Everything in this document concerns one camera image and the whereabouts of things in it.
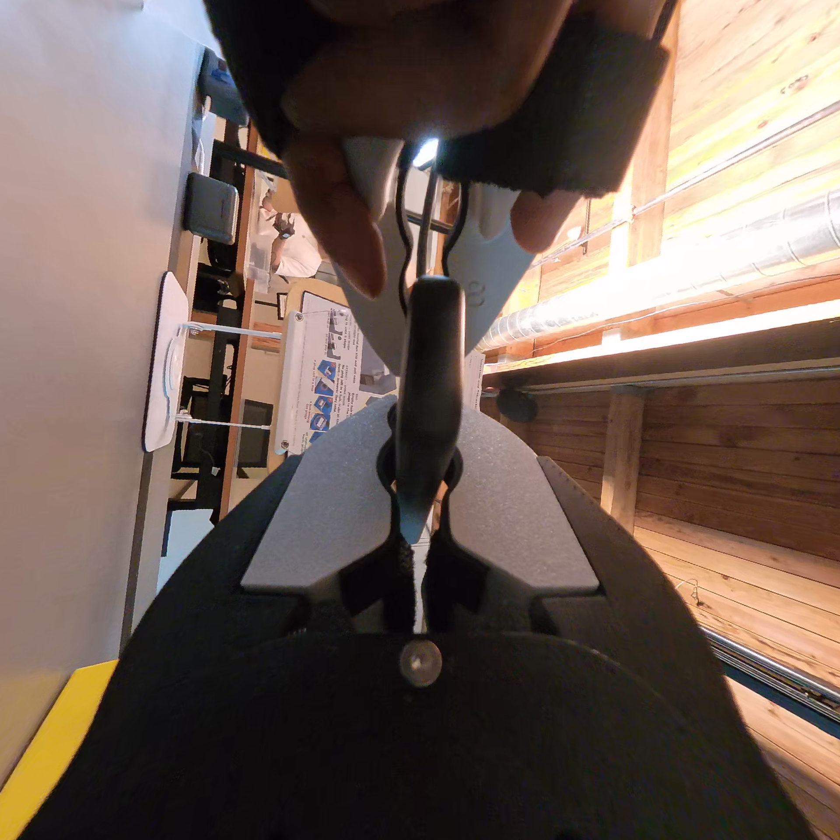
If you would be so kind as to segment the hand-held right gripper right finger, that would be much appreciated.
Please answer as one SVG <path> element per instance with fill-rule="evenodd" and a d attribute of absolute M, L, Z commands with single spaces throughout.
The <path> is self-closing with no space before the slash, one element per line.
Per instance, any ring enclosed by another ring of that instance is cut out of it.
<path fill-rule="evenodd" d="M 442 521 L 456 548 L 533 590 L 598 588 L 538 457 L 520 437 L 465 406 L 457 453 L 459 477 Z"/>

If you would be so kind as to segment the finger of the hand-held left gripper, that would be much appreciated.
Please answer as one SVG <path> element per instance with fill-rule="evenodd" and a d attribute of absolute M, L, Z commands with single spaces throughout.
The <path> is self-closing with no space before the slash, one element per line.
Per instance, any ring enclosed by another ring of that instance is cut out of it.
<path fill-rule="evenodd" d="M 455 224 L 444 244 L 444 274 L 465 296 L 465 354 L 482 341 L 532 263 L 511 229 L 519 192 L 470 183 L 460 187 Z"/>
<path fill-rule="evenodd" d="M 395 375 L 403 368 L 406 315 L 401 287 L 413 254 L 413 237 L 406 229 L 402 199 L 397 197 L 401 140 L 351 138 L 343 141 L 350 178 L 371 210 L 381 233 L 387 279 L 382 294 L 369 300 L 353 289 L 343 269 L 334 267 L 353 318 L 373 351 Z"/>

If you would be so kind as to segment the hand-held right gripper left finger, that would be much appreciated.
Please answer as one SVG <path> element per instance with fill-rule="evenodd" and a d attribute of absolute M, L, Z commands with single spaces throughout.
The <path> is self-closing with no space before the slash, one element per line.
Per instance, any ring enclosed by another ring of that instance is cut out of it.
<path fill-rule="evenodd" d="M 379 549 L 392 495 L 377 463 L 395 395 L 342 420 L 302 455 L 241 581 L 245 589 L 313 589 Z"/>

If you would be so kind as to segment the slim rounded dark usb hub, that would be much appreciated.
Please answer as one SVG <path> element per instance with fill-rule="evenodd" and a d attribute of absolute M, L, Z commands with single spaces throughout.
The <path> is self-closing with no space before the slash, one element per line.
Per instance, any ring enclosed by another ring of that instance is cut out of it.
<path fill-rule="evenodd" d="M 455 454 L 463 410 L 466 303 L 445 276 L 423 276 L 408 301 L 395 410 L 395 493 L 402 537 L 420 540 Z"/>

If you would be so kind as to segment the yellow bin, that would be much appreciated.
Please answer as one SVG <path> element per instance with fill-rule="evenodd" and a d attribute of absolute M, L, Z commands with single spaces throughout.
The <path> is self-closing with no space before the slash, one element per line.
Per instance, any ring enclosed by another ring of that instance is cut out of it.
<path fill-rule="evenodd" d="M 77 669 L 68 679 L 1 792 L 1 838 L 18 838 L 76 755 L 118 664 Z"/>

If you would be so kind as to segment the person's left hand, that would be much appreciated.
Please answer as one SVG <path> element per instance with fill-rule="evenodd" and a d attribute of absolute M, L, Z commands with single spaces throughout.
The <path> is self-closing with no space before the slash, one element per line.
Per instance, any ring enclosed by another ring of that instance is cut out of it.
<path fill-rule="evenodd" d="M 382 237 L 350 178 L 342 140 L 415 140 L 491 128 L 518 110 L 572 2 L 310 2 L 341 37 L 296 75 L 281 107 L 296 132 L 281 155 L 300 213 L 368 299 Z"/>

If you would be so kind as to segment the black monitor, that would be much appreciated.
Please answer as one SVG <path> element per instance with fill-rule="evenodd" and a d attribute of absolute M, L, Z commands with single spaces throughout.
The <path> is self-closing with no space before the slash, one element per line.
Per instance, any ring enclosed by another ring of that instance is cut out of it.
<path fill-rule="evenodd" d="M 255 469 L 268 467 L 270 430 L 274 407 L 270 403 L 244 400 L 239 429 L 237 478 L 245 479 Z"/>

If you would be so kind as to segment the black disc on pole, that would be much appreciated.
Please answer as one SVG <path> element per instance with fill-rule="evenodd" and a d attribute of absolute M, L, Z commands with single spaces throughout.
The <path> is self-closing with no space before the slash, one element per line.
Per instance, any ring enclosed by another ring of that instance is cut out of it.
<path fill-rule="evenodd" d="M 513 423 L 530 424 L 538 416 L 539 406 L 533 394 L 505 387 L 497 394 L 497 410 Z"/>

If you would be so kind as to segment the grey clamp base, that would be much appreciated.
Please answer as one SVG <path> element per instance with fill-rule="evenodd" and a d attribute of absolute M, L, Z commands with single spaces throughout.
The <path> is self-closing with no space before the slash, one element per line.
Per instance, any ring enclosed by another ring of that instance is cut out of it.
<path fill-rule="evenodd" d="M 197 88 L 203 99 L 209 98 L 213 114 L 238 127 L 249 124 L 248 113 L 227 62 L 209 47 L 203 53 Z"/>
<path fill-rule="evenodd" d="M 185 231 L 222 245 L 237 237 L 239 194 L 236 187 L 199 172 L 185 181 L 182 227 Z"/>

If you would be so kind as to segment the white sheet stand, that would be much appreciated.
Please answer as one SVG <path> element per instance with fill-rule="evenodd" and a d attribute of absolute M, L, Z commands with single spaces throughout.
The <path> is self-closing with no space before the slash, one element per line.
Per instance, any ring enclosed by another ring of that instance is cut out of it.
<path fill-rule="evenodd" d="M 150 379 L 143 415 L 141 444 L 146 454 L 167 446 L 177 424 L 235 427 L 268 431 L 269 425 L 231 423 L 194 418 L 181 409 L 186 338 L 192 332 L 221 333 L 236 338 L 282 341 L 281 332 L 242 329 L 219 324 L 188 321 L 190 305 L 175 274 L 166 271 L 161 279 L 154 325 Z"/>

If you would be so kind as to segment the round silver ventilation duct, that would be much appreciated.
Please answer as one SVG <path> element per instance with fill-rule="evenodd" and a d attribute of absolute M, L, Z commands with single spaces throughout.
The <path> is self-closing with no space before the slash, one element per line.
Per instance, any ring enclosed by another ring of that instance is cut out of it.
<path fill-rule="evenodd" d="M 837 259 L 838 253 L 839 190 L 835 188 L 500 317 L 477 349 L 487 352 L 785 275 Z"/>

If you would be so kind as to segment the black ceiling light rail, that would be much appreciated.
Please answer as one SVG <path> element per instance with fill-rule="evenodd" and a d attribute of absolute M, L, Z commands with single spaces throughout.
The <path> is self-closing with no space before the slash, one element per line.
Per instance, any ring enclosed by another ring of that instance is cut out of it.
<path fill-rule="evenodd" d="M 725 676 L 822 731 L 839 738 L 838 688 L 733 642 L 705 627 Z"/>

